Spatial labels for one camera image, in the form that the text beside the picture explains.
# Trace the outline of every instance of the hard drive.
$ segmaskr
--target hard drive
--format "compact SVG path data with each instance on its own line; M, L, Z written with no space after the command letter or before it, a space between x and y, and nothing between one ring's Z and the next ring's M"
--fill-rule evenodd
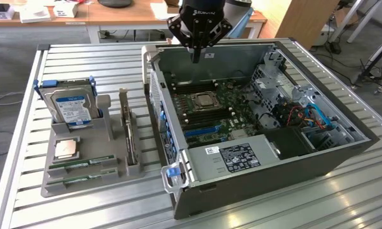
M69 129L92 125L92 119L100 117L94 85L92 77L74 81L45 80L41 86L34 82L54 123L66 123Z

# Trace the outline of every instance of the floor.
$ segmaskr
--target floor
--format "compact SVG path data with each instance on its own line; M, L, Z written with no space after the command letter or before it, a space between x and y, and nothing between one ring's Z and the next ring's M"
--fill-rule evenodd
M346 65L359 66L359 58L364 62L374 50L382 43L382 28L374 24L368 24L362 30L352 44L344 42L350 35L350 30L342 35L340 48L342 53L334 55L334 58L342 61ZM102 42L129 42L132 41L132 31L117 31L109 39ZM137 41L158 40L160 33L153 31L150 36L146 32L137 32ZM25 89L25 83L29 76L30 65L33 62L34 50L38 43L48 44L73 44L88 43L89 38L85 32L57 32L53 34L42 33L0 33L0 95L7 92L19 92ZM323 47L318 48L314 54L328 55ZM358 68L347 68L338 62L331 63L331 59L326 56L316 56L324 65L332 67L347 77L355 77L359 73ZM355 90L356 94L367 102L367 104L382 115L382 94L375 95L372 92L376 85L364 83ZM14 95L11 98L2 99L2 103L9 103L19 100L22 95ZM11 139L11 131L14 128L19 104L0 106L0 154L5 153ZM5 156L0 156L0 175L5 162Z

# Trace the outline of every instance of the circuit board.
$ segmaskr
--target circuit board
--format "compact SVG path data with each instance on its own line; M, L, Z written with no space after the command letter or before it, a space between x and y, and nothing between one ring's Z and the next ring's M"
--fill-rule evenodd
M172 93L191 148L252 136L260 129L248 101L237 93L241 85L225 80L215 81L213 86L211 91Z

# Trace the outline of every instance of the wooden cabinet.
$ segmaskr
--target wooden cabinet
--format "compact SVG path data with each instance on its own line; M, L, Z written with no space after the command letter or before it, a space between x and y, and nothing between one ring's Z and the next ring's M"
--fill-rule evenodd
M252 0L267 18L259 38L292 37L309 49L339 0Z

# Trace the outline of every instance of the aluminum workbench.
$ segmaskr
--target aluminum workbench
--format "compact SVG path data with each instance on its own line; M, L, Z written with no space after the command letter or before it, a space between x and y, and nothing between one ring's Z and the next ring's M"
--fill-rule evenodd
M296 42L276 40L380 138L364 153L323 177L173 220L141 85L140 48L160 42L50 45L35 52L0 181L0 228L382 228L382 118ZM304 82L292 66L287 66L287 72L297 83ZM81 79L90 75L96 78L97 92L110 95L110 113L120 112L118 88L129 90L145 176L42 198L39 185L50 115L33 93L31 81Z

